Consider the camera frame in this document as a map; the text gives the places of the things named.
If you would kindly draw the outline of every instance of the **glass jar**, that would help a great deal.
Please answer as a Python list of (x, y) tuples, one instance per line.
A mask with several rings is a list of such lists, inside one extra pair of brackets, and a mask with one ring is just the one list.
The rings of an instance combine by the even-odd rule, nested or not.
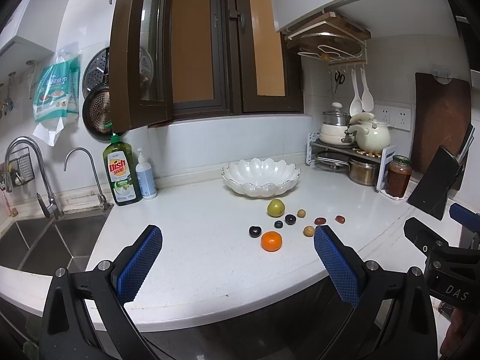
[(409, 185), (412, 168), (411, 160), (402, 155), (393, 156), (388, 165), (386, 192), (390, 196), (402, 198)]

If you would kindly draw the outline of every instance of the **dark brown cutting board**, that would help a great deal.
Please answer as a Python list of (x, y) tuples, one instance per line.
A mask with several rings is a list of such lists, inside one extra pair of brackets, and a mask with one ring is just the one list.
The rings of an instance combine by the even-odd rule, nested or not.
[(431, 74), (415, 73), (417, 89), (412, 169), (425, 173), (438, 147), (453, 156), (460, 150), (472, 120), (468, 81), (453, 79), (439, 83)]

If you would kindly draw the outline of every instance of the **bowl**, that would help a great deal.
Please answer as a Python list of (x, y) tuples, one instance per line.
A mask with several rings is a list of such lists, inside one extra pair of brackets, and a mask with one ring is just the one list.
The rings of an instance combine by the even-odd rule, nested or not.
[(240, 195), (252, 198), (269, 198), (292, 189), (298, 182), (300, 169), (284, 160), (275, 162), (271, 158), (249, 162), (240, 160), (222, 168), (224, 184)]

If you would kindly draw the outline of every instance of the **bowl rim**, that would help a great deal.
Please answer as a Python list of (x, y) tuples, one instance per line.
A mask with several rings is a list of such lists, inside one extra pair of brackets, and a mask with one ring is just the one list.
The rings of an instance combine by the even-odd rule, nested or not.
[[(251, 161), (253, 161), (253, 160), (258, 160), (258, 161), (260, 161), (260, 160), (259, 160), (258, 158), (256, 158), (256, 157), (255, 157), (255, 158), (252, 158), (250, 161), (245, 161), (245, 160), (243, 160), (243, 161), (245, 161), (247, 164), (249, 164), (249, 163), (250, 163)], [(274, 161), (273, 158), (267, 158), (265, 161), (267, 161), (267, 160), (272, 160), (275, 164), (278, 164), (278, 163), (280, 163), (281, 161), (283, 161), (285, 164), (287, 164), (287, 162), (286, 162), (285, 160)], [(291, 163), (291, 164), (287, 164), (287, 166), (293, 165), (294, 171), (296, 171), (296, 172), (298, 171), (298, 172), (297, 172), (297, 175), (295, 176), (295, 178), (293, 178), (293, 179), (292, 179), (292, 178), (289, 178), (289, 179), (285, 180), (285, 181), (284, 181), (283, 183), (281, 183), (281, 184), (274, 184), (274, 183), (266, 183), (266, 184), (263, 184), (263, 185), (254, 185), (254, 184), (252, 184), (252, 183), (239, 184), (239, 183), (237, 183), (235, 180), (233, 180), (233, 179), (231, 179), (231, 178), (225, 177), (225, 170), (230, 169), (230, 165), (231, 165), (231, 164), (232, 164), (232, 165), (238, 165), (238, 163), (234, 163), (234, 162), (232, 161), (232, 162), (229, 162), (229, 164), (228, 164), (228, 166), (227, 166), (226, 168), (223, 166), (223, 167), (222, 167), (222, 177), (223, 177), (223, 179), (224, 179), (225, 181), (231, 181), (232, 183), (234, 183), (235, 185), (238, 185), (239, 187), (243, 187), (244, 185), (251, 185), (251, 186), (254, 187), (254, 188), (264, 188), (264, 187), (266, 187), (267, 185), (274, 185), (275, 187), (281, 187), (281, 186), (285, 185), (285, 184), (288, 183), (288, 182), (297, 181), (298, 178), (300, 177), (300, 172), (301, 172), (301, 169), (300, 169), (300, 168), (297, 168), (297, 165), (296, 165), (295, 163)]]

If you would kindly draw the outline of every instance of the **window latch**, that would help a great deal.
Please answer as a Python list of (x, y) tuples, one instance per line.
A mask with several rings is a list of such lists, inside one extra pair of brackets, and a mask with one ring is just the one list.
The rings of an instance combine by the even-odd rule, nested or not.
[(240, 12), (240, 11), (237, 11), (237, 10), (234, 10), (234, 9), (230, 9), (229, 10), (229, 17), (232, 20), (240, 20), (240, 28), (242, 30), (245, 30), (245, 15), (243, 14), (243, 12)]

